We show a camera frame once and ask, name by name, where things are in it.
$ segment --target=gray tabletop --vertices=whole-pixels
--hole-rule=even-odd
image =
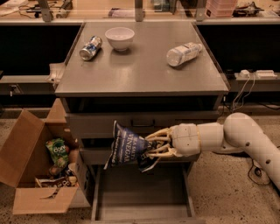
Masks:
[[[116,52],[105,31],[129,27],[135,37],[129,50]],[[103,45],[90,61],[83,61],[79,50],[92,36]],[[203,46],[199,57],[179,67],[166,62],[167,52],[188,42],[201,43],[189,21],[165,22],[88,22],[56,89],[68,96],[173,96],[221,95],[228,87]]]

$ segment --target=drawer front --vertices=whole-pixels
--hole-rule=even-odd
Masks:
[[[168,113],[107,113],[67,114],[66,120],[75,138],[109,138],[113,136],[114,121],[139,135],[194,119],[216,119],[215,111],[168,112]]]

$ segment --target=power strip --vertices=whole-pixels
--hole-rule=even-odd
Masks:
[[[28,0],[9,0],[6,3],[7,7],[18,7],[26,4],[28,4]]]
[[[255,71],[255,74],[259,79],[277,78],[277,75],[274,74],[273,70],[257,70]]]

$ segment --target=can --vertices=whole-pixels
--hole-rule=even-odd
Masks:
[[[102,39],[93,36],[80,50],[80,57],[83,60],[91,60],[102,47]]]

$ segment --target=green chip bag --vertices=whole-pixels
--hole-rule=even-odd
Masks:
[[[45,146],[50,151],[54,165],[65,168],[68,164],[68,155],[64,141],[61,138],[53,139],[47,141]]]

